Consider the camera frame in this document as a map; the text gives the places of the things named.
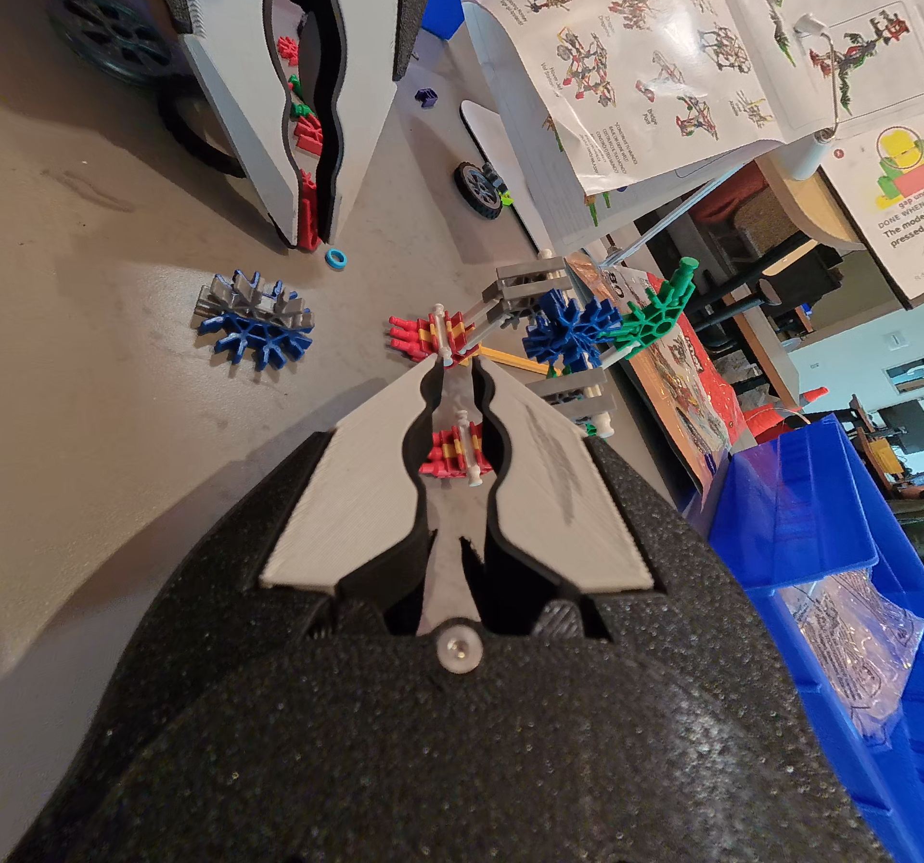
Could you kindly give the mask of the blue snowflake connector pair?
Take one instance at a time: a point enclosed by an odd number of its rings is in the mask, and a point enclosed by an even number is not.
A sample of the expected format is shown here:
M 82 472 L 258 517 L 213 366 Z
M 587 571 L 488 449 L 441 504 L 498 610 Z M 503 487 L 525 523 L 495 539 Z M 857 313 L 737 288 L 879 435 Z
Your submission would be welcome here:
M 220 285 L 232 291 L 232 278 L 216 274 L 209 283 L 217 292 Z M 281 292 L 290 293 L 282 281 L 266 283 L 261 277 L 263 290 L 277 298 Z M 239 364 L 247 351 L 251 351 L 255 370 L 262 372 L 266 368 L 283 369 L 288 362 L 300 361 L 312 344 L 312 331 L 287 330 L 277 327 L 267 318 L 251 319 L 234 313 L 198 323 L 196 333 L 200 336 L 219 335 L 214 343 L 214 353 L 225 353 L 231 364 Z

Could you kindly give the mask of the round wooden table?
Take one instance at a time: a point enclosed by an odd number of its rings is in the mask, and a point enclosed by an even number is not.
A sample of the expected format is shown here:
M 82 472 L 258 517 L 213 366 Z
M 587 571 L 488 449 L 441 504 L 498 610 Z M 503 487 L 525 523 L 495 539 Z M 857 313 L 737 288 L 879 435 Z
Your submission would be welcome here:
M 755 164 L 790 221 L 809 239 L 841 254 L 865 249 L 860 233 L 820 171 L 795 180 L 783 171 L 773 153 L 756 157 Z

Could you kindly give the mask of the model instruction booklet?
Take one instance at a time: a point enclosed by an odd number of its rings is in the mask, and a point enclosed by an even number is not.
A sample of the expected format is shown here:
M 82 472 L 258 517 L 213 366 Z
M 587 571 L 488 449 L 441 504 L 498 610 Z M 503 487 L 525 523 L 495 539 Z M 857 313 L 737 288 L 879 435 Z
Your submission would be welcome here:
M 529 197 L 568 253 L 785 140 L 728 0 L 463 0 Z

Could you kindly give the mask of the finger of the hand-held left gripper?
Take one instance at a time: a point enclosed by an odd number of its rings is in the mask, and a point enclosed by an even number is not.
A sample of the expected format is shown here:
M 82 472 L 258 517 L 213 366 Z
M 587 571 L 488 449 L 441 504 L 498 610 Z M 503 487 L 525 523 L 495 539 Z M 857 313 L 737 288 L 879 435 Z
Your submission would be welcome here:
M 291 97 L 271 38 L 272 0 L 186 0 L 181 43 L 237 160 L 288 245 L 298 241 L 299 171 L 287 143 Z
M 314 109 L 318 231 L 337 240 L 366 176 L 397 85 L 398 0 L 291 0 L 314 15 L 320 43 Z

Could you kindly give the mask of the long yellow rod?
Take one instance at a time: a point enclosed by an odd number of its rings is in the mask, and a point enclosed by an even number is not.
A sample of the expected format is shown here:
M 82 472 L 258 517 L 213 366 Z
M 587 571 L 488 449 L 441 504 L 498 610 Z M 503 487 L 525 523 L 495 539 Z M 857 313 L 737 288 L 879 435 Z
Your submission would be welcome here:
M 480 346 L 477 349 L 475 356 L 483 357 L 486 360 L 493 361 L 509 368 L 515 368 L 524 372 L 539 374 L 543 378 L 545 378 L 548 374 L 548 364 L 532 361 L 512 353 L 488 348 L 485 346 Z

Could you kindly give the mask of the clear plastic bag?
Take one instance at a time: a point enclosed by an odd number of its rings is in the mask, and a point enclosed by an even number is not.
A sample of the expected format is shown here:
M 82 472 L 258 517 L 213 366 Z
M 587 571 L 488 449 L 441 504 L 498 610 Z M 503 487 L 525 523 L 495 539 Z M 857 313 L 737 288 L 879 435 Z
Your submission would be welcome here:
M 779 594 L 853 726 L 870 746 L 888 746 L 922 640 L 922 618 L 879 592 L 871 568 Z

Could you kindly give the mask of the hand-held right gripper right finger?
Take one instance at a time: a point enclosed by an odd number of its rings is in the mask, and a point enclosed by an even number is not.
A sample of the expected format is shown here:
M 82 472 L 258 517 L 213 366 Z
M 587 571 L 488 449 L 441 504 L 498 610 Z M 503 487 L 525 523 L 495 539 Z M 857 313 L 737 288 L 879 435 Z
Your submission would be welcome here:
M 498 364 L 476 361 L 482 450 L 494 473 L 482 560 L 469 589 L 505 637 L 610 638 L 596 597 L 655 592 L 656 579 L 586 433 Z

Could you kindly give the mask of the plain blue plastic bin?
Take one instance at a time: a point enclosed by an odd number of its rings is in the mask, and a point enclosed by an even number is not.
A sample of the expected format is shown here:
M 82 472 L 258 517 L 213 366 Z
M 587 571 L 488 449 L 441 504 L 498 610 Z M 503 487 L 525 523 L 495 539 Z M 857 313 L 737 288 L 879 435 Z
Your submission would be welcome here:
M 828 577 L 860 573 L 900 619 L 922 619 L 922 562 L 838 421 L 735 455 L 710 544 L 756 606 L 808 718 L 851 798 L 896 861 L 922 861 L 922 644 L 897 712 L 861 734 L 798 630 L 793 600 Z

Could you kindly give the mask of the small black toy wheel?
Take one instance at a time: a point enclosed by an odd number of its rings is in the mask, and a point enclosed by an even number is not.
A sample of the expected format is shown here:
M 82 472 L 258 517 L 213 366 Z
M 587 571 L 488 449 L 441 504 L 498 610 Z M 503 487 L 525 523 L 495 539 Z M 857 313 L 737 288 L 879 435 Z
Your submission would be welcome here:
M 453 180 L 461 197 L 480 217 L 494 221 L 501 215 L 501 194 L 476 164 L 458 164 Z

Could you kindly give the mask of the white booklet stand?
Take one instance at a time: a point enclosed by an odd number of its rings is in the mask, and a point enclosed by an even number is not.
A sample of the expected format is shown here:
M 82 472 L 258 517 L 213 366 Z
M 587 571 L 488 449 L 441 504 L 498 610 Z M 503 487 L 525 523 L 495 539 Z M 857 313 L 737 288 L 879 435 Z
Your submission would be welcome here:
M 593 222 L 590 209 L 573 187 L 558 183 L 550 195 L 533 197 L 529 180 L 550 183 L 551 173 L 524 173 L 497 113 L 469 100 L 461 104 L 459 113 L 482 157 L 507 184 L 512 212 L 533 247 L 558 256 L 585 248 L 597 260 L 610 254 L 626 257 L 633 243 L 630 236 L 640 236 L 635 223 L 644 215 L 700 187 L 713 190 L 764 152 L 764 143 L 758 141 L 631 185 L 608 199 L 599 195 L 594 205 L 597 222 Z

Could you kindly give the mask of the toy kit plastic bag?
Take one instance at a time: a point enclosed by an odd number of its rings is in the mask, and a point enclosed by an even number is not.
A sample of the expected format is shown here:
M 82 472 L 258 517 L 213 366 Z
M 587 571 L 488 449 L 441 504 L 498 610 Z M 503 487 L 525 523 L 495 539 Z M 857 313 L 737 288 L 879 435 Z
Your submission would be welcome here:
M 634 377 L 702 496 L 745 432 L 730 384 L 715 369 L 685 315 L 699 261 L 682 257 L 669 279 L 621 265 L 601 269 L 584 252 L 566 258 L 598 302 L 609 300 L 620 326 L 599 326 L 603 346 Z

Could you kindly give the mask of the grey spoked wheel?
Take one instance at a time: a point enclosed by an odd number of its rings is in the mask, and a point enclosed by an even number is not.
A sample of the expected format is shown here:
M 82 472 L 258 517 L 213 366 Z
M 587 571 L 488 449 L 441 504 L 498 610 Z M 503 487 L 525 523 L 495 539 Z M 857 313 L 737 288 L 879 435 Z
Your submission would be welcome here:
M 82 60 L 139 88 L 157 88 L 179 72 L 176 52 L 140 13 L 117 0 L 46 0 L 58 35 Z

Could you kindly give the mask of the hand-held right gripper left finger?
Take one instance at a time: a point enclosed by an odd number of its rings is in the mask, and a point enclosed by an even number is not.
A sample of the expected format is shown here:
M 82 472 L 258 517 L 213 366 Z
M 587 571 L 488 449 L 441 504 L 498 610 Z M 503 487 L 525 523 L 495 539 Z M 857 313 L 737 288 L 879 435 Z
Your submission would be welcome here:
M 420 468 L 443 387 L 443 365 L 427 358 L 324 434 L 261 587 L 367 604 L 392 634 L 419 633 L 433 546 Z

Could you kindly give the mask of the large black rubber tire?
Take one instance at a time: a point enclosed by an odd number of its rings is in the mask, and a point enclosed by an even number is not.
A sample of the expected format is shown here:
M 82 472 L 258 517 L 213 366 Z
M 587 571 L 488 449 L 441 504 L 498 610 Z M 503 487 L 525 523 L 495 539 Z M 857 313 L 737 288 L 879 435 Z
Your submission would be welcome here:
M 182 99 L 207 102 L 199 82 L 191 76 L 173 75 L 165 79 L 155 93 L 158 116 L 168 133 L 182 149 L 206 167 L 232 178 L 246 178 L 237 156 L 222 152 L 203 140 L 180 113 Z

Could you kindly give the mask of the small white clip holder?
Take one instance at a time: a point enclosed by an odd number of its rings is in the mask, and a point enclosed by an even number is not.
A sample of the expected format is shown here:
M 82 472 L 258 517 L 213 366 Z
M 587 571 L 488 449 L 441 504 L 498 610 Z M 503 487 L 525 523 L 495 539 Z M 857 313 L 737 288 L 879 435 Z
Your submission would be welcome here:
M 825 23 L 817 19 L 814 14 L 805 13 L 794 24 L 794 30 L 800 39 L 818 36 L 828 43 L 833 94 L 833 123 L 828 128 L 813 132 L 783 149 L 784 173 L 796 181 L 805 181 L 815 174 L 825 155 L 832 151 L 839 129 L 841 115 L 839 67 L 834 40 Z

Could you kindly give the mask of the toy dinosaur model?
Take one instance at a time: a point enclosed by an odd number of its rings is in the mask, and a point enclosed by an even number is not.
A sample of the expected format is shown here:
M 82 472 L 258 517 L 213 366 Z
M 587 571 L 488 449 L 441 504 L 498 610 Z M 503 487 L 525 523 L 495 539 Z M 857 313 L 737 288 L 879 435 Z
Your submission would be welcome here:
M 390 346 L 412 361 L 434 357 L 445 368 L 479 357 L 480 346 L 548 364 L 547 376 L 528 388 L 589 436 L 607 439 L 614 434 L 615 403 L 604 391 L 605 372 L 631 349 L 611 356 L 603 346 L 599 326 L 621 324 L 609 300 L 579 306 L 565 294 L 569 288 L 565 260 L 545 252 L 497 268 L 466 312 L 450 315 L 435 304 L 425 317 L 391 316 Z

